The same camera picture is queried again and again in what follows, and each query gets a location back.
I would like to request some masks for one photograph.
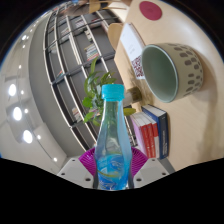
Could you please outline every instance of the water bottle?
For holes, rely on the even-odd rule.
[[[104,111],[95,147],[95,161],[101,190],[124,190],[128,182],[131,144],[124,121],[124,86],[102,86]]]

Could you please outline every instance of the blue label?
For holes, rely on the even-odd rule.
[[[118,190],[124,175],[124,159],[121,155],[110,155],[98,161],[99,185],[102,190]]]

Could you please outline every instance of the red sticker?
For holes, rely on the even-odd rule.
[[[162,16],[162,10],[155,3],[144,1],[140,3],[139,8],[147,19],[158,20]]]

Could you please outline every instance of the tabletop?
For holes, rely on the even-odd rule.
[[[151,104],[168,114],[169,156],[176,171],[187,166],[224,157],[224,65],[217,49],[204,31],[175,7],[151,0],[162,10],[159,20],[145,18],[139,10],[141,0],[134,0],[126,23],[132,23],[145,45],[179,43],[190,46],[199,57],[204,82],[201,89],[171,103],[159,101],[145,80],[137,80],[121,41],[117,46],[115,63],[126,89],[138,86],[143,100],[132,105]]]

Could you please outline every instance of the bottle neck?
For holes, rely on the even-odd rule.
[[[106,119],[109,123],[117,121],[118,114],[120,113],[120,108],[122,105],[122,100],[120,101],[107,101],[104,100],[104,112],[103,112],[103,121]]]

